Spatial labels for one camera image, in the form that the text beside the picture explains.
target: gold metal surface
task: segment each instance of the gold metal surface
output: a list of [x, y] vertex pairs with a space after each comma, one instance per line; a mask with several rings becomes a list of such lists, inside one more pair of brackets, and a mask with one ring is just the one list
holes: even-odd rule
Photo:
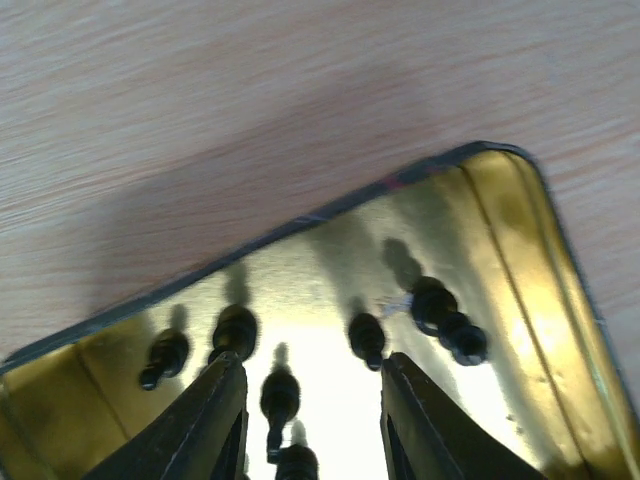
[[[407, 255], [421, 272], [403, 267]], [[442, 280], [486, 331], [488, 363], [462, 367], [414, 326], [406, 291], [420, 274]], [[246, 304], [260, 322], [245, 362], [251, 478], [275, 474], [259, 395], [281, 343], [321, 477], [387, 478], [380, 376], [353, 356], [345, 333], [362, 307], [381, 319], [385, 353], [407, 353], [549, 477], [640, 478], [635, 418], [540, 178], [520, 157], [491, 151], [249, 254], [141, 315], [7, 373], [0, 458], [14, 480], [78, 478], [142, 430], [198, 375], [217, 314], [230, 303]], [[137, 379], [147, 350], [169, 326], [184, 330], [189, 358], [176, 378], [143, 391]], [[35, 466], [41, 477], [21, 470]]]

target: wooden table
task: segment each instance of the wooden table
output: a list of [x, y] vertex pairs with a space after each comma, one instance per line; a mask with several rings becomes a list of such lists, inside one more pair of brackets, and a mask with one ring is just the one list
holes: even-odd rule
[[0, 7], [0, 354], [421, 156], [535, 154], [640, 399], [638, 0]]

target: wood grain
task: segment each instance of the wood grain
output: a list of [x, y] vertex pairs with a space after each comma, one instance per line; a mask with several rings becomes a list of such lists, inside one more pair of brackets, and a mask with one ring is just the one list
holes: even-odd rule
[[637, 0], [0, 7], [0, 354], [426, 155], [549, 179], [640, 400]]

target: black knob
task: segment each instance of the black knob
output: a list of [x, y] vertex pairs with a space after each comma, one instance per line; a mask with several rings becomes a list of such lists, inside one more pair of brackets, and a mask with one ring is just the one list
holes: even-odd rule
[[348, 335], [355, 356], [364, 360], [370, 370], [380, 370], [386, 338], [378, 319], [370, 313], [357, 314], [349, 324]]
[[208, 363], [222, 352], [233, 351], [243, 362], [256, 348], [258, 321], [251, 311], [242, 305], [230, 305], [220, 312], [213, 332], [213, 351]]
[[154, 390], [160, 379], [176, 376], [189, 355], [189, 341], [182, 332], [169, 328], [160, 333], [149, 349], [149, 361], [139, 377], [140, 386]]
[[411, 315], [423, 333], [437, 336], [460, 365], [479, 365], [487, 359], [487, 336], [458, 312], [458, 302], [442, 282], [421, 277], [412, 293]]
[[276, 480], [318, 480], [318, 459], [303, 445], [291, 445], [280, 452]]
[[269, 421], [267, 461], [277, 463], [282, 430], [300, 408], [300, 385], [287, 367], [276, 367], [262, 384], [260, 409]]

